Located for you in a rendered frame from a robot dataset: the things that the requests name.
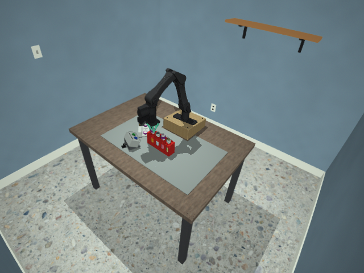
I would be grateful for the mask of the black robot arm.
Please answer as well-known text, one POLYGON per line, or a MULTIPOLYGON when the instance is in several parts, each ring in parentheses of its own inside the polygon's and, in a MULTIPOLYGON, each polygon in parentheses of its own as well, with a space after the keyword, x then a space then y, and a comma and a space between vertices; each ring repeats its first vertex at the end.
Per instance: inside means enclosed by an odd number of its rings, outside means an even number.
POLYGON ((146 101, 146 104, 138 107, 137 120, 139 124, 141 126, 144 126, 147 121, 149 123, 155 122, 154 114, 156 114, 156 106, 158 105, 158 101, 160 100, 159 98, 165 91, 165 89, 169 86, 169 84, 173 82, 175 84, 177 95, 179 98, 178 106, 179 109, 182 110, 181 114, 176 113, 175 115, 173 115, 173 117, 188 124, 195 125, 197 123, 197 120, 189 117, 189 113, 191 112, 191 106, 187 100, 187 95, 185 92, 185 81, 185 75, 167 68, 166 74, 160 80, 160 82, 145 95, 144 99, 146 101))

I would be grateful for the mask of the pale grey flat mat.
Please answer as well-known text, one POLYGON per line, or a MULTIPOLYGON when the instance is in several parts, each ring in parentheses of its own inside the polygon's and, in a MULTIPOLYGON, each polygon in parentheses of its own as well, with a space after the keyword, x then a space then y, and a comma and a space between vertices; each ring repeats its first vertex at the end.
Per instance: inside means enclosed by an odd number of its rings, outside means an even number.
POLYGON ((148 144, 146 136, 138 137, 137 117, 138 115, 101 136, 186 195, 228 153, 197 136, 189 141, 182 139, 162 128, 163 119, 156 116, 160 121, 156 131, 175 142, 175 152, 167 156, 148 144), (127 131, 136 134, 140 140, 140 147, 132 150, 129 150, 127 145, 125 148, 121 147, 127 131))

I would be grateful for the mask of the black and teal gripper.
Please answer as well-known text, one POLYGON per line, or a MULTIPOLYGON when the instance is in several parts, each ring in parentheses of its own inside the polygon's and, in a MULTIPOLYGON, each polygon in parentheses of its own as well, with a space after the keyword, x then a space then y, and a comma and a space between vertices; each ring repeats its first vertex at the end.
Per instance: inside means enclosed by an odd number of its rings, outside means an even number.
POLYGON ((149 127, 149 129, 152 129, 153 133, 156 131, 156 128, 159 126, 160 121, 156 118, 156 114, 154 114, 155 116, 155 122, 153 123, 149 123, 148 121, 146 122, 147 126, 149 127), (154 126, 155 126, 155 130, 154 130, 154 126))

